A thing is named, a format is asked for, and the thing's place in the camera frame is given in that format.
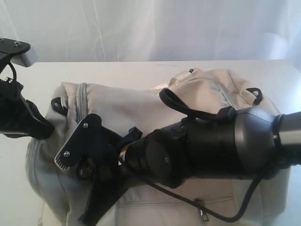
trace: gray bag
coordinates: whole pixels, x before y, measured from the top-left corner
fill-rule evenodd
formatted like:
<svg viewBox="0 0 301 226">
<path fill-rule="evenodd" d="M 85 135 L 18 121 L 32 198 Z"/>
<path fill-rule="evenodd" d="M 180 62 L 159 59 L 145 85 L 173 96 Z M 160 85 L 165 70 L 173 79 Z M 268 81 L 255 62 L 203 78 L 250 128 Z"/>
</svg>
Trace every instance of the gray bag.
<svg viewBox="0 0 301 226">
<path fill-rule="evenodd" d="M 146 92 L 63 82 L 53 97 L 65 100 L 67 116 L 50 107 L 46 119 L 55 126 L 53 135 L 47 140 L 33 139 L 28 147 L 28 180 L 46 203 L 40 225 L 81 225 L 77 219 L 84 212 L 91 184 L 77 179 L 74 170 L 63 173 L 54 164 L 55 155 L 78 122 L 88 114 L 96 113 L 101 116 L 103 126 L 121 136 L 134 126 L 147 135 L 185 117 L 161 102 L 156 94 L 162 87 L 169 87 L 190 108 L 209 113 L 217 113 L 229 105 L 236 109 L 251 107 L 256 99 L 256 95 L 246 90 L 253 85 L 229 70 L 182 72 L 169 83 Z M 260 106 L 272 114 L 279 114 L 266 96 Z M 284 210 L 288 178 L 289 170 L 283 170 L 274 179 L 262 181 L 238 222 L 225 223 L 209 216 L 206 225 L 262 225 Z M 250 181 L 241 180 L 188 179 L 172 191 L 190 199 L 202 198 L 206 207 L 231 217 L 239 209 L 249 184 Z M 98 223 L 99 226 L 202 224 L 199 210 L 149 186 L 129 189 Z"/>
</svg>

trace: white table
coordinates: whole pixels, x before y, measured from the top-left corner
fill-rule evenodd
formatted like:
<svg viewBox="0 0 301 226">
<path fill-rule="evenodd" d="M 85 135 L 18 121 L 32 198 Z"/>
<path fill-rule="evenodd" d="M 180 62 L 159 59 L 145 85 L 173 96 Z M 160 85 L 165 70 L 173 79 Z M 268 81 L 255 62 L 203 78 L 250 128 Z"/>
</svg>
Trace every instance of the white table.
<svg viewBox="0 0 301 226">
<path fill-rule="evenodd" d="M 45 115 L 51 94 L 62 81 L 145 90 L 194 67 L 203 71 L 232 69 L 259 87 L 282 113 L 301 111 L 301 74 L 284 60 L 36 63 L 30 68 L 16 66 L 16 69 L 18 81 L 24 85 L 23 96 L 33 101 Z M 1 76 L 2 79 L 11 77 L 11 71 L 6 68 Z M 0 136 L 1 225 L 36 225 L 41 213 L 42 201 L 30 188 L 24 170 L 28 142 L 27 137 L 15 140 Z M 300 176 L 301 167 L 293 167 L 286 211 L 273 225 L 299 224 Z"/>
</svg>

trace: screw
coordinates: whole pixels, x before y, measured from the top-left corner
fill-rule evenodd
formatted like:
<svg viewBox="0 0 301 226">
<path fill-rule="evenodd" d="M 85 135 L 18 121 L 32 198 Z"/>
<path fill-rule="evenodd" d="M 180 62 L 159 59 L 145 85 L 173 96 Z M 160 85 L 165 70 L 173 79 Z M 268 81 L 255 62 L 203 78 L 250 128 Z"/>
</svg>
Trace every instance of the screw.
<svg viewBox="0 0 301 226">
<path fill-rule="evenodd" d="M 15 46 L 21 45 L 21 43 L 19 41 L 15 41 L 14 44 L 15 44 Z"/>
<path fill-rule="evenodd" d="M 70 156 L 70 152 L 66 151 L 64 152 L 64 157 L 69 157 Z"/>
</svg>

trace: zipper pull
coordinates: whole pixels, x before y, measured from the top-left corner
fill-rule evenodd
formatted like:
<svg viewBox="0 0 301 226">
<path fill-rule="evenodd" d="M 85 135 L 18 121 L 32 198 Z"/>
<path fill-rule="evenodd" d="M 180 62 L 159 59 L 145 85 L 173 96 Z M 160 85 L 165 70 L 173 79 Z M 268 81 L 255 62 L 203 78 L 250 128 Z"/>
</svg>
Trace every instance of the zipper pull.
<svg viewBox="0 0 301 226">
<path fill-rule="evenodd" d="M 198 204 L 200 204 L 201 206 L 205 206 L 203 200 L 201 200 L 201 199 L 195 199 L 194 201 L 197 202 Z M 202 222 L 209 221 L 208 215 L 204 211 L 200 210 L 200 215 L 201 215 Z"/>
</svg>

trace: white backdrop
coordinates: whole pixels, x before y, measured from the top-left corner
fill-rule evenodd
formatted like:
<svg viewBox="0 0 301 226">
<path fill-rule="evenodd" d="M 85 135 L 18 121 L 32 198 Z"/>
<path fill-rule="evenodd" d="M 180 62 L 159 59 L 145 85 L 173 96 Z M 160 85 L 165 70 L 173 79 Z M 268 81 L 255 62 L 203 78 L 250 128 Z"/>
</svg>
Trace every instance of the white backdrop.
<svg viewBox="0 0 301 226">
<path fill-rule="evenodd" d="M 0 37 L 40 61 L 289 59 L 300 0 L 0 0 Z"/>
</svg>

